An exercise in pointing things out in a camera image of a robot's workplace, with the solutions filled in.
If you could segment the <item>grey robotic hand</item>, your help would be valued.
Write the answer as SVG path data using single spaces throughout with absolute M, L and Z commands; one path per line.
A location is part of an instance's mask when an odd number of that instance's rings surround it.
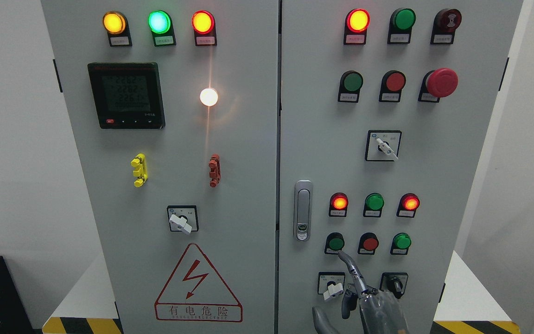
M 408 334 L 408 326 L 402 307 L 387 290 L 375 289 L 365 283 L 354 259 L 343 251 L 339 258 L 347 265 L 353 278 L 350 294 L 356 294 L 362 315 L 362 327 L 366 334 Z

